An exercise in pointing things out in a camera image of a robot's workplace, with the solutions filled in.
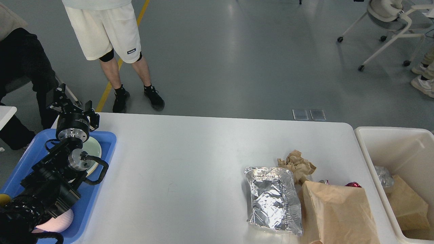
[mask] white shorts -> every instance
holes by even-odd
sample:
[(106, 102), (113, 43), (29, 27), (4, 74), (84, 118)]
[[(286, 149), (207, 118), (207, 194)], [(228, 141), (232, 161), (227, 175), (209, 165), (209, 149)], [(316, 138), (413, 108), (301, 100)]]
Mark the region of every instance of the white shorts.
[(125, 63), (139, 59), (140, 36), (131, 3), (108, 10), (65, 9), (87, 60), (96, 60), (112, 49)]

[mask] white bin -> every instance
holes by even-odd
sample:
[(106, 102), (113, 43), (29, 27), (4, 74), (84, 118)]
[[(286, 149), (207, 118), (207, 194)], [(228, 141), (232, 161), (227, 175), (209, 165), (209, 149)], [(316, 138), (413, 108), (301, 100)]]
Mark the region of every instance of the white bin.
[[(396, 127), (358, 127), (355, 130), (378, 194), (398, 240), (402, 243), (434, 244), (434, 135), (425, 129)], [(430, 241), (403, 235), (376, 175), (374, 165), (399, 175), (428, 204)]]

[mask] shorts logo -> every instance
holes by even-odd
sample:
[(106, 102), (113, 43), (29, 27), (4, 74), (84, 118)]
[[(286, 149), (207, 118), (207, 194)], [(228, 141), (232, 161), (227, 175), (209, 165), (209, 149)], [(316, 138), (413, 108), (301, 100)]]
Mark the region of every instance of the shorts logo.
[(132, 54), (133, 52), (135, 52), (135, 48), (132, 49), (132, 50), (129, 50), (129, 51), (127, 52), (127, 54)]

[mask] aluminum foil package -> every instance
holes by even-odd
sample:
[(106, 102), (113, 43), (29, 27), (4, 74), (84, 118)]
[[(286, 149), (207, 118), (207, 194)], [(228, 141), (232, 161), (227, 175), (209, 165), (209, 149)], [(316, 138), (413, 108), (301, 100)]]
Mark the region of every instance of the aluminum foil package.
[(285, 168), (248, 167), (252, 213), (248, 222), (276, 231), (303, 235), (301, 204), (293, 173)]
[(395, 180), (392, 178), (392, 175), (390, 174), (389, 170), (387, 170), (385, 167), (381, 166), (375, 166), (375, 171), (377, 172), (377, 176), (381, 182), (381, 186), (383, 187), (386, 194), (390, 194), (393, 191), (393, 184), (395, 183)]

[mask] yellow floor line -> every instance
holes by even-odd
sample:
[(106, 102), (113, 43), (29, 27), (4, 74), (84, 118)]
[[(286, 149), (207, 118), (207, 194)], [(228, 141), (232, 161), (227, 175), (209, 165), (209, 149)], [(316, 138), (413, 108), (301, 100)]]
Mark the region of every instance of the yellow floor line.
[[(137, 26), (140, 25), (141, 19), (143, 18), (143, 15), (145, 14), (146, 8), (149, 5), (149, 1), (150, 0), (146, 0), (145, 3), (143, 4), (143, 8), (140, 11), (140, 14), (137, 17)], [(121, 70), (122, 64), (123, 64), (123, 60), (121, 58), (119, 58), (118, 61), (118, 66), (119, 66), (119, 70)], [(98, 102), (98, 106), (95, 109), (95, 112), (101, 112), (102, 108), (105, 105), (105, 102), (107, 101), (107, 98), (110, 94), (110, 91), (112, 90), (112, 85), (110, 84), (110, 82), (107, 83), (107, 86), (105, 87), (104, 92), (102, 93), (101, 99)]]

